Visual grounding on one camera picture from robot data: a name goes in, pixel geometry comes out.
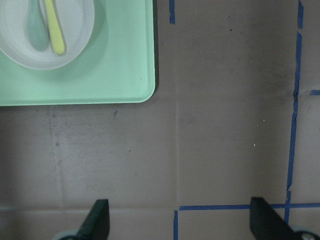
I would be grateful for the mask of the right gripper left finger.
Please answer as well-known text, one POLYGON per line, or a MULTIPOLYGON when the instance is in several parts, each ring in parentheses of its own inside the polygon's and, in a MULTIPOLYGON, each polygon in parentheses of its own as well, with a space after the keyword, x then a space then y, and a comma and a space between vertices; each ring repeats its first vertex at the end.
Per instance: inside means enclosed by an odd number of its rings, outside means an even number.
POLYGON ((76 240, 107 240, 110 234, 108 199, 98 199, 75 235, 76 240))

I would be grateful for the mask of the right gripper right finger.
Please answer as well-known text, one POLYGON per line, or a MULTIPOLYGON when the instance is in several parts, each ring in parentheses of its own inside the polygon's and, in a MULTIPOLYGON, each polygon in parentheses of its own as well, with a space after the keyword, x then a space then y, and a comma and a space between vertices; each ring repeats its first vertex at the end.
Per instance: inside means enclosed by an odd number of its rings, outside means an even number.
POLYGON ((250 200, 249 227, 256 240, 302 240, 262 197, 250 200))

